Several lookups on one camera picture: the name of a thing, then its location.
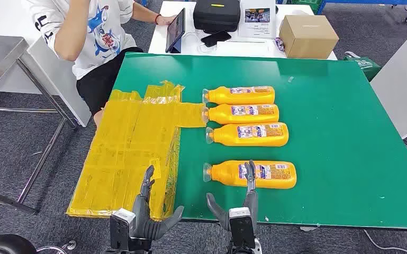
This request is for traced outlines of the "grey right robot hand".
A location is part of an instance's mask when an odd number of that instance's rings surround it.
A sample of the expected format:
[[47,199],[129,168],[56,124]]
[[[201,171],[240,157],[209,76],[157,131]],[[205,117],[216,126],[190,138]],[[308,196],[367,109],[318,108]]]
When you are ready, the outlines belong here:
[[[216,169],[216,166],[213,166],[211,169],[211,176],[217,176],[217,180],[222,180],[225,178],[234,179],[236,182],[233,182],[235,186],[246,186],[247,187],[247,194],[246,198],[243,203],[243,207],[247,207],[250,211],[251,219],[252,219],[252,228],[253,232],[256,232],[257,228],[257,217],[258,217],[258,195],[255,191],[256,189],[256,165],[254,164],[253,160],[245,161],[243,166],[246,170],[244,174],[244,178],[239,178],[239,174],[243,173],[243,170],[239,170],[239,165],[241,161],[228,161],[229,165],[233,164],[236,168],[228,168],[228,166],[224,166],[222,164],[218,165],[222,167],[222,169]],[[206,194],[207,206],[213,215],[217,218],[220,226],[222,229],[226,231],[230,231],[230,224],[229,224],[229,215],[228,213],[222,209],[217,202],[212,193]]]

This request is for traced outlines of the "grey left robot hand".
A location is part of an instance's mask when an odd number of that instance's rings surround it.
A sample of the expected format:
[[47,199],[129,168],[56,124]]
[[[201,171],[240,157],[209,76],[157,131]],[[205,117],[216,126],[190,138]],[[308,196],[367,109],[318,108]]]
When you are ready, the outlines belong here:
[[183,216],[184,207],[179,206],[172,216],[162,221],[155,221],[150,217],[150,191],[155,183],[155,180],[150,178],[153,176],[154,170],[153,165],[147,168],[141,184],[140,194],[136,196],[132,207],[132,212],[136,215],[134,232],[131,234],[133,238],[158,240],[180,222]]

